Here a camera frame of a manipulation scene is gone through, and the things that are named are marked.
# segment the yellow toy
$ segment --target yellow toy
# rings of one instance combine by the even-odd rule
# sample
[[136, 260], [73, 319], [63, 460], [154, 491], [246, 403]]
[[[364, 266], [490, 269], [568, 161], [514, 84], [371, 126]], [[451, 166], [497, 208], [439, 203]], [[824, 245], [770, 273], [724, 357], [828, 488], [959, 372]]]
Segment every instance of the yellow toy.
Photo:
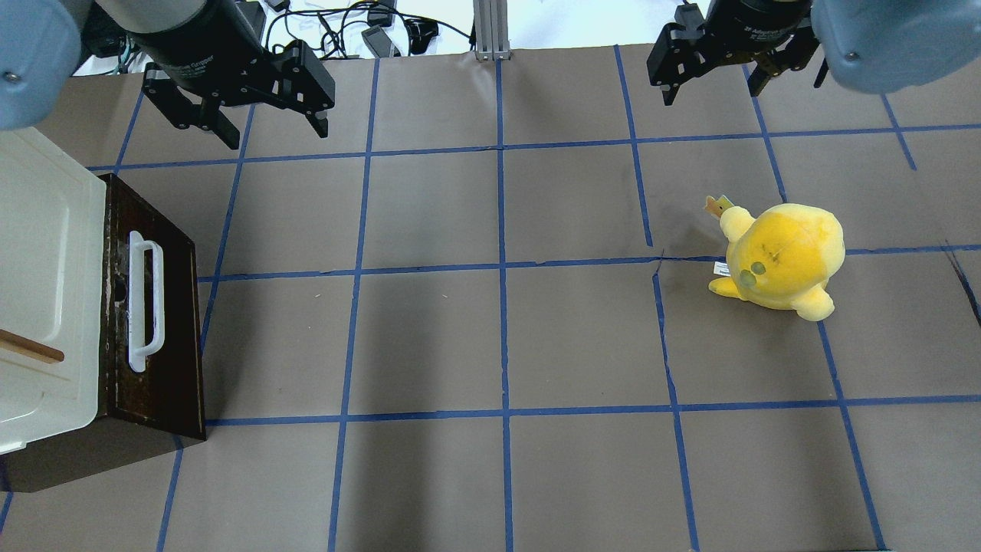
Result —
[[710, 196], [705, 210], [719, 217], [729, 240], [726, 262], [731, 274], [713, 280], [709, 290], [767, 308], [796, 310], [812, 322], [835, 309], [824, 291], [828, 278], [845, 261], [842, 225], [835, 215], [784, 203], [754, 219], [725, 195], [718, 200]]

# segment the metal frame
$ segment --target metal frame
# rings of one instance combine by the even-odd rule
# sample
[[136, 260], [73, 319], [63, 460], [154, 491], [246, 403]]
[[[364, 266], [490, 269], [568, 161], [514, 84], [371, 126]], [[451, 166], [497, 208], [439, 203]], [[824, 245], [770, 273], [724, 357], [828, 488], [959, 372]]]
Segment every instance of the metal frame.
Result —
[[478, 61], [511, 59], [507, 39], [507, 0], [474, 0]]

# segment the white door handle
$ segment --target white door handle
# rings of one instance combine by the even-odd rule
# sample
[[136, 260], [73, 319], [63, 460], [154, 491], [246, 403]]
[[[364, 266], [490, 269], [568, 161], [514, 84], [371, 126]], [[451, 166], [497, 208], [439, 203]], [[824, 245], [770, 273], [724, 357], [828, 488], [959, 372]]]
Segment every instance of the white door handle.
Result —
[[[143, 253], [153, 259], [153, 339], [146, 343], [146, 303]], [[129, 232], [129, 367], [146, 370], [146, 358], [164, 346], [164, 250], [156, 242], [144, 240], [139, 232]]]

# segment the wooden handle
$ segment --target wooden handle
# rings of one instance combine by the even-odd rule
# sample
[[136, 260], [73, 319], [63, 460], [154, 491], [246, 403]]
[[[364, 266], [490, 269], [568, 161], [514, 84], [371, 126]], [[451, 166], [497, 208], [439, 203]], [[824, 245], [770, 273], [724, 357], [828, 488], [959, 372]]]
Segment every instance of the wooden handle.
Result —
[[6, 330], [0, 330], [0, 349], [20, 353], [26, 357], [53, 364], [65, 359], [65, 354], [57, 349], [48, 347]]

